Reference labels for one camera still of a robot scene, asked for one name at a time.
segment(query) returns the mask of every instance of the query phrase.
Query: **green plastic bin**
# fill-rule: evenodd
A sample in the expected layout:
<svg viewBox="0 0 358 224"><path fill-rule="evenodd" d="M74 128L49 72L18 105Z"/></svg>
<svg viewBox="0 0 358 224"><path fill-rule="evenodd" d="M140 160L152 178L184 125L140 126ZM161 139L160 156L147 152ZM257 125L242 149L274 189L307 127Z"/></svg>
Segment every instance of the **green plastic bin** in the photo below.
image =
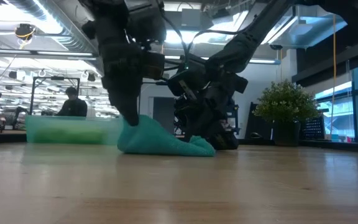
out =
<svg viewBox="0 0 358 224"><path fill-rule="evenodd" d="M117 145L122 118L36 116L25 118L27 142Z"/></svg>

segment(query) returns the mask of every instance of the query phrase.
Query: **wooden table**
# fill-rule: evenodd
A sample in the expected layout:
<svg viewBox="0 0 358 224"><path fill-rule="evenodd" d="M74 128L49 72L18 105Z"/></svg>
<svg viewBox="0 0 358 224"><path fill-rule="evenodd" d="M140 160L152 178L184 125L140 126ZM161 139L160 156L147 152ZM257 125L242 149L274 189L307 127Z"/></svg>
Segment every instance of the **wooden table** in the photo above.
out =
<svg viewBox="0 0 358 224"><path fill-rule="evenodd" d="M0 144L0 223L358 223L358 153L244 146L215 158Z"/></svg>

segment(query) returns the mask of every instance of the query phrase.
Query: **yellow cord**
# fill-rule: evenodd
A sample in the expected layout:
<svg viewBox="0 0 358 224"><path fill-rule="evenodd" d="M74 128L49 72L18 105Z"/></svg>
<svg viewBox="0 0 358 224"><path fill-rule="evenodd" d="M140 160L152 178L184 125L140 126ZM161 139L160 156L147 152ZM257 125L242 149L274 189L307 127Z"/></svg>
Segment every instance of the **yellow cord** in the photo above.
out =
<svg viewBox="0 0 358 224"><path fill-rule="evenodd" d="M28 39L28 38L29 38L29 35L28 35L27 37L25 37L25 40L23 41L23 43L22 43L22 44L20 45L20 47L19 47L19 50L22 50L23 47L27 45L27 43L28 43L27 39Z"/></svg>
<svg viewBox="0 0 358 224"><path fill-rule="evenodd" d="M336 16L333 15L334 21L334 87L333 87L333 103L331 105L331 129L330 129L330 139L333 139L333 121L334 121L334 104L335 104L335 86L336 86Z"/></svg>

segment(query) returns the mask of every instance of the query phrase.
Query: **teal towel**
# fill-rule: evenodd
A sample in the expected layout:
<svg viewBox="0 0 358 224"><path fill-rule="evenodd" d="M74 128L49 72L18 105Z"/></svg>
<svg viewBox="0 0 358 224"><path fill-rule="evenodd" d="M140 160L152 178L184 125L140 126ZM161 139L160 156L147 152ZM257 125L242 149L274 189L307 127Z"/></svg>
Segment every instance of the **teal towel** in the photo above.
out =
<svg viewBox="0 0 358 224"><path fill-rule="evenodd" d="M215 156L215 149L205 139L193 136L190 142L183 142L146 115L139 116L138 126L132 127L124 121L117 147L129 154Z"/></svg>

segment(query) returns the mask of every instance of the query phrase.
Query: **ceiling pipe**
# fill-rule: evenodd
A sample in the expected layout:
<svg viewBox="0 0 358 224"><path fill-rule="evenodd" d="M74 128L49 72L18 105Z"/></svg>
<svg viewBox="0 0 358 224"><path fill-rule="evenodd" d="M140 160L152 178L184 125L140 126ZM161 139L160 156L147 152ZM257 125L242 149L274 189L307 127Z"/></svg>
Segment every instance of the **ceiling pipe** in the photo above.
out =
<svg viewBox="0 0 358 224"><path fill-rule="evenodd" d="M99 54L97 48L85 36L85 34L71 21L71 19L60 9L60 7L51 0L5 0L24 13L28 13L35 19L51 24L51 26L60 26L59 36L52 37L62 46L71 52L87 52ZM103 71L101 61L90 62L98 70Z"/></svg>

